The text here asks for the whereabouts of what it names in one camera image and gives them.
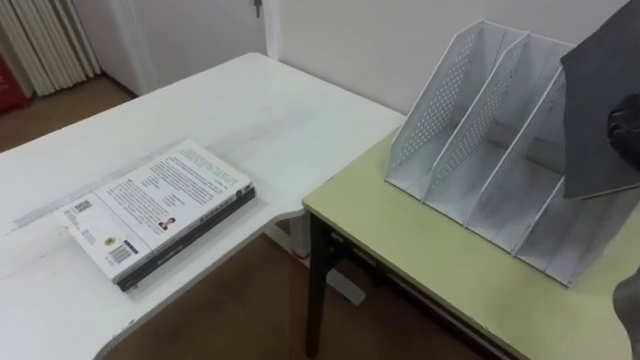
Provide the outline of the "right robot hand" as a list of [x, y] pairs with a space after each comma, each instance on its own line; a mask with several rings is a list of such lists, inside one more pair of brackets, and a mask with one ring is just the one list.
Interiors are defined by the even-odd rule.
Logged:
[[607, 117], [607, 139], [614, 151], [639, 170], [639, 94], [626, 95]]

